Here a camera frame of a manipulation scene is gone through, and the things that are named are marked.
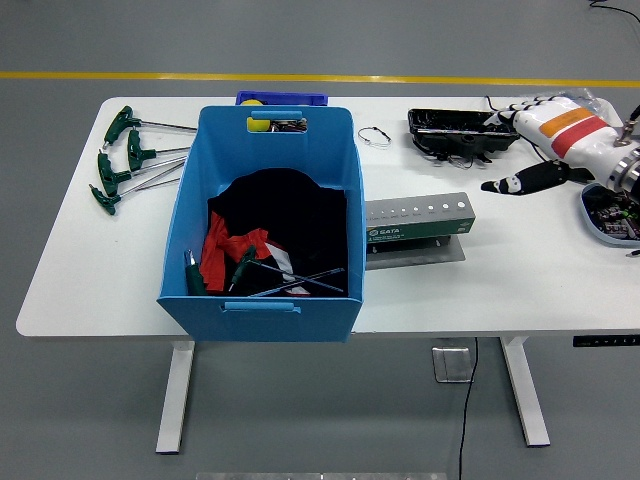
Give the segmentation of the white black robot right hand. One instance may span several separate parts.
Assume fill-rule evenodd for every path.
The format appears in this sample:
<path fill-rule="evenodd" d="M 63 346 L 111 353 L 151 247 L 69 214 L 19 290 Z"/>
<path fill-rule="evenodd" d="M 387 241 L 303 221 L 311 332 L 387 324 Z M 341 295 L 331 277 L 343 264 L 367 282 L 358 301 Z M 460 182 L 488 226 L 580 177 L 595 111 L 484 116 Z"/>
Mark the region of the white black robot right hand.
<path fill-rule="evenodd" d="M 576 169 L 596 183 L 639 200 L 639 142 L 622 134 L 576 101 L 554 96 L 514 104 L 487 121 L 511 126 L 550 159 L 500 180 L 481 185 L 483 191 L 528 195 L 559 186 Z"/>

